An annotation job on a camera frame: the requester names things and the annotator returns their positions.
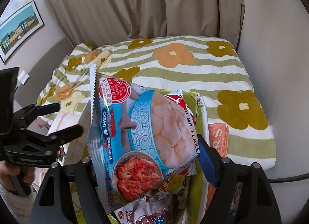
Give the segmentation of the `white fuzzy sleeve forearm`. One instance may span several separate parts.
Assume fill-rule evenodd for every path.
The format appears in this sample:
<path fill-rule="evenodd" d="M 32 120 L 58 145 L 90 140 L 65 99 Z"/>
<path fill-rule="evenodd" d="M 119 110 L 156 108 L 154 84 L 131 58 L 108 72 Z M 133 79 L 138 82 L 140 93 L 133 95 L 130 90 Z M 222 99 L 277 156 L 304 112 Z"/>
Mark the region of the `white fuzzy sleeve forearm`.
<path fill-rule="evenodd" d="M 19 223 L 29 223 L 29 217 L 35 202 L 36 193 L 31 192 L 26 197 L 21 197 L 9 192 L 1 185 L 1 197 L 11 214 Z"/>

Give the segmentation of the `person left hand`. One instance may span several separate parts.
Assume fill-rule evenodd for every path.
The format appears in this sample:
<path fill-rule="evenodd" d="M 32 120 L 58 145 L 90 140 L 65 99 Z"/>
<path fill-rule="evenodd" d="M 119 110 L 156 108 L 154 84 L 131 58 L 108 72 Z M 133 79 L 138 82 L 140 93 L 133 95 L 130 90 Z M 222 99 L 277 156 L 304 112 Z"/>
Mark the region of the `person left hand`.
<path fill-rule="evenodd" d="M 16 188 L 10 179 L 10 176 L 17 176 L 21 172 L 20 166 L 12 165 L 6 161 L 1 161 L 0 164 L 1 170 L 1 184 L 10 192 L 16 192 Z M 35 168 L 28 167 L 26 170 L 26 175 L 23 180 L 25 183 L 30 184 L 35 179 Z"/>

